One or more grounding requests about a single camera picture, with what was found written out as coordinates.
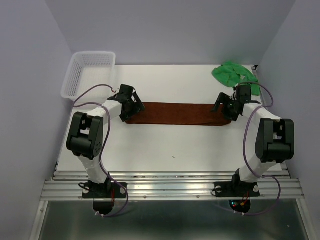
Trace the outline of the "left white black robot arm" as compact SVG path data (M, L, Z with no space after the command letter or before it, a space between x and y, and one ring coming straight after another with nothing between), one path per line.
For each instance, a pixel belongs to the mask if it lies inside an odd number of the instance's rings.
M111 120L119 117L125 122L145 109L134 87L122 84L118 92L104 103L85 102L74 105L80 108L96 106L87 112L73 114L66 140L66 148L82 162L88 180L94 183L94 191L100 197L111 193L107 182L109 174L102 164L102 152L111 132Z

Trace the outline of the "brown microfiber towel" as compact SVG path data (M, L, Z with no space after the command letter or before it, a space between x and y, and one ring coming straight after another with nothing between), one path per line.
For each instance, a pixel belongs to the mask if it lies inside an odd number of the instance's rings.
M145 110L126 120L126 124L181 125L222 127L232 121L226 119L222 107L212 112L213 104L144 102Z

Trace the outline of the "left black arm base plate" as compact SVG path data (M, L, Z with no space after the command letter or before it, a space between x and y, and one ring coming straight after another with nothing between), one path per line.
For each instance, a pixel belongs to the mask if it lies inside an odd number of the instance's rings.
M125 191L115 182L94 183L92 181L80 182L83 199L125 199Z

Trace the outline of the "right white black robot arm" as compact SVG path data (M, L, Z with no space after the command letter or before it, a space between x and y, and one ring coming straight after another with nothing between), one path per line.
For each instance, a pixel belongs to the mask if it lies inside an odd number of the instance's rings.
M233 94L221 92L212 108L217 112L221 108L223 116L231 121L237 121L239 116L248 119L245 131L250 124L257 126L257 136L254 155L247 158L247 134L242 142L244 166L232 176L227 187L235 195L242 195L248 188L255 188L259 179L267 178L267 171L277 164L291 160L295 153L295 126L291 119L284 119L268 111L259 101L252 99L252 89L249 82L233 88Z

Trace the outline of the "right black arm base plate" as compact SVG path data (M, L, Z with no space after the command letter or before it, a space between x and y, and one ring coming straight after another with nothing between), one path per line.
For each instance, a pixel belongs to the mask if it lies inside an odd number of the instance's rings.
M240 182L233 184L231 181L218 181L214 183L211 194L217 198L242 198L242 197L259 197L259 187L256 182L246 183Z

